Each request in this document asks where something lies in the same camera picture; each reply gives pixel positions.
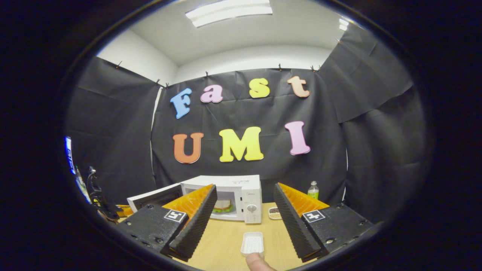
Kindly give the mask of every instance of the microwave door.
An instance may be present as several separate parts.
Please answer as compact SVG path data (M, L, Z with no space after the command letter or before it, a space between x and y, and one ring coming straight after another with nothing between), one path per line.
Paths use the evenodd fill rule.
M160 205L167 204L183 195L181 184L172 184L161 189L147 192L141 195L127 198L127 202L132 211L137 212L142 207L157 203Z

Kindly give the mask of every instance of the blue label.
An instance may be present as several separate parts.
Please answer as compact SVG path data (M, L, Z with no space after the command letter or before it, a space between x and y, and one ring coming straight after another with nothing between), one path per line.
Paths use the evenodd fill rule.
M70 171L72 174L75 175L75 168L74 168L74 162L72 161L72 151L71 151L71 140L70 137L66 136L65 137L65 149L67 153L67 160L68 160L68 165L70 166Z

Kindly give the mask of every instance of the bread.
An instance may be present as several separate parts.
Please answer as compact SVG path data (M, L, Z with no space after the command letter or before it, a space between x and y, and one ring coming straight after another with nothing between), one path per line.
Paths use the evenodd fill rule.
M231 207L231 200L217 200L214 210L227 210Z

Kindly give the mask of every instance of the orange letter u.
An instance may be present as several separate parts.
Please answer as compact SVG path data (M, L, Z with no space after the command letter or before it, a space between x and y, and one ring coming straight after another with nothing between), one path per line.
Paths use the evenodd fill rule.
M187 138L186 134L176 134L174 139L174 158L180 163L191 164L199 159L201 156L201 138L203 133L192 133L192 154L186 155L184 153L184 140Z

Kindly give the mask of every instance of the small bowl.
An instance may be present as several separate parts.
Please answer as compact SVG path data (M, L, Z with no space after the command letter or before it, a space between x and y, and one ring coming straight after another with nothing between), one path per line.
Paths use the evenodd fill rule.
M272 212L271 212L271 210L274 210L274 209L277 210L276 213L272 213ZM268 209L268 216L269 216L269 218L274 219L274 220L281 219L281 214L280 214L280 212L279 212L279 210L278 210L277 207L271 207L271 208L269 208L269 209Z

